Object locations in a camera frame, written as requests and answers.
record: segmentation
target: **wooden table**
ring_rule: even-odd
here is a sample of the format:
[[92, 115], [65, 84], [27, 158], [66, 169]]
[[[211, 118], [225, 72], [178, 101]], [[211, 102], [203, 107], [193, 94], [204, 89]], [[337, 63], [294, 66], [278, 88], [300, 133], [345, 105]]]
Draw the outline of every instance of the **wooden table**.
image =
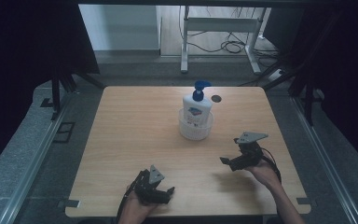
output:
[[267, 189], [246, 171], [231, 172], [219, 157], [240, 156], [233, 138], [243, 132], [267, 133], [261, 147], [274, 156], [282, 184], [301, 214], [309, 204], [266, 94], [257, 87], [210, 87], [214, 124], [201, 141], [179, 133], [178, 111], [192, 87], [107, 87], [103, 92], [67, 207], [69, 217], [115, 217], [126, 187], [154, 164], [165, 179], [160, 190], [175, 187], [168, 204], [153, 217], [276, 214]]

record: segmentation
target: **soap dispenser bottle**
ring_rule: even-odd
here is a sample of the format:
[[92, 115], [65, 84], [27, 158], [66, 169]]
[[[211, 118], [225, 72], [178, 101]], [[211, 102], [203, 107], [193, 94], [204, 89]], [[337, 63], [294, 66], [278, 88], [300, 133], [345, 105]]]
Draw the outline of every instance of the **soap dispenser bottle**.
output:
[[207, 81], [197, 81], [193, 94], [183, 97], [184, 119], [187, 124], [202, 128], [207, 124], [209, 112], [212, 108], [212, 102], [204, 98], [203, 89], [210, 87], [211, 83]]

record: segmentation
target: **wire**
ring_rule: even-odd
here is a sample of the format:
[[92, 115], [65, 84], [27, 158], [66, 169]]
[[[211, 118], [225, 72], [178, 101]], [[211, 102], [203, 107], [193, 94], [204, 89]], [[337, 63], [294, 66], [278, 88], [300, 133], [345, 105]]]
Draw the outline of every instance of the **wire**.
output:
[[[233, 12], [232, 12], [231, 17], [232, 17], [233, 14], [234, 14], [236, 11], [238, 11], [238, 10], [239, 10], [239, 8], [236, 7], [236, 8], [233, 10]], [[210, 13], [210, 11], [209, 11], [209, 8], [207, 8], [207, 11], [208, 11], [209, 16], [211, 16], [211, 13]], [[240, 9], [240, 12], [239, 12], [239, 14], [238, 14], [238, 17], [241, 15], [241, 12], [242, 12], [242, 7], [241, 7], [241, 9]], [[178, 24], [178, 25], [179, 25], [179, 32], [180, 32], [180, 36], [182, 37], [182, 39], [184, 39], [184, 35], [183, 35], [183, 33], [182, 33], [182, 27], [181, 27], [181, 24], [180, 24], [181, 14], [182, 14], [182, 7], [179, 7], [179, 15], [178, 15], [178, 18], [179, 18], [179, 24]], [[196, 34], [193, 34], [193, 35], [189, 35], [189, 36], [201, 35], [201, 34], [205, 34], [205, 33], [208, 33], [208, 31], [199, 32], [199, 33], [196, 33]], [[234, 36], [237, 40], [234, 40], [234, 41], [233, 41], [233, 40], [229, 40], [231, 36]], [[194, 47], [196, 47], [196, 48], [198, 48], [198, 49], [201, 49], [201, 50], [203, 50], [203, 51], [210, 52], [210, 53], [211, 53], [211, 52], [217, 52], [217, 51], [220, 51], [220, 50], [225, 50], [225, 51], [227, 51], [227, 52], [229, 52], [229, 53], [238, 54], [238, 53], [241, 53], [241, 52], [244, 51], [245, 46], [246, 46], [246, 44], [247, 44], [247, 42], [248, 42], [248, 39], [249, 39], [249, 33], [247, 33], [246, 41], [245, 41], [245, 43], [244, 43], [244, 42], [241, 41], [239, 38], [237, 38], [232, 32], [229, 32], [229, 33], [228, 33], [228, 36], [226, 37], [226, 41], [224, 41], [224, 42], [222, 42], [222, 43], [220, 44], [220, 49], [204, 49], [204, 48], [202, 48], [201, 46], [196, 45], [196, 44], [194, 44], [194, 43], [190, 43], [190, 42], [188, 42], [188, 41], [187, 41], [187, 44], [188, 44], [188, 45], [192, 45], [192, 46], [194, 46]], [[236, 48], [237, 50], [229, 49], [228, 47], [234, 47], [234, 48]]]
[[248, 85], [248, 84], [251, 84], [251, 83], [254, 83], [254, 82], [257, 82], [257, 79], [255, 79], [253, 81], [248, 81], [248, 82], [242, 83], [242, 84], [238, 85], [237, 87], [245, 86], [245, 85]]
[[246, 8], [246, 13], [245, 13], [245, 18], [248, 17], [248, 12], [249, 12], [249, 8], [247, 7], [247, 8]]
[[272, 65], [267, 65], [263, 63], [263, 60], [273, 59], [273, 60], [283, 60], [280, 56], [278, 50], [275, 49], [254, 49], [254, 55], [257, 56], [257, 63], [263, 65], [264, 67], [271, 67]]
[[277, 162], [275, 161], [275, 159], [274, 159], [274, 157], [272, 156], [272, 154], [271, 154], [268, 150], [266, 150], [266, 151], [267, 151], [267, 153], [270, 155], [270, 157], [272, 158], [272, 160], [274, 161], [274, 163], [276, 164]]

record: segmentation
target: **white container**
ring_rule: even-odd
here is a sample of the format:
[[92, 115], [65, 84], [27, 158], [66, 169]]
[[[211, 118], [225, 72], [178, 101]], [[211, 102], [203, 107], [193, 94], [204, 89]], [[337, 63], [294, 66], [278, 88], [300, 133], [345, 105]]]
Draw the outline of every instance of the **white container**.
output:
[[190, 140], [202, 140], [211, 132], [213, 126], [213, 114], [209, 112], [208, 119], [203, 127], [195, 127], [188, 124], [184, 119], [184, 109], [179, 110], [179, 131], [180, 134]]
[[193, 94], [183, 97], [184, 120], [194, 127], [203, 128], [208, 120], [212, 108], [212, 102], [204, 98], [203, 89], [211, 86], [207, 81], [197, 81]]

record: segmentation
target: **human hand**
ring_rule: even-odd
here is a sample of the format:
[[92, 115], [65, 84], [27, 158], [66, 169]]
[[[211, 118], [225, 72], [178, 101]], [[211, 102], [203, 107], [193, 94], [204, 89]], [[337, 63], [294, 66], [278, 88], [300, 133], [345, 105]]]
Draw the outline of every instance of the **human hand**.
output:
[[124, 204], [118, 224], [141, 224], [157, 206], [157, 203], [141, 203], [138, 195], [132, 191]]
[[[264, 156], [270, 159], [270, 156], [263, 152]], [[281, 182], [275, 172], [273, 171], [271, 165], [268, 162], [261, 160], [256, 166], [246, 167], [245, 170], [251, 172], [255, 179], [267, 187], [267, 189], [271, 189], [281, 185]]]

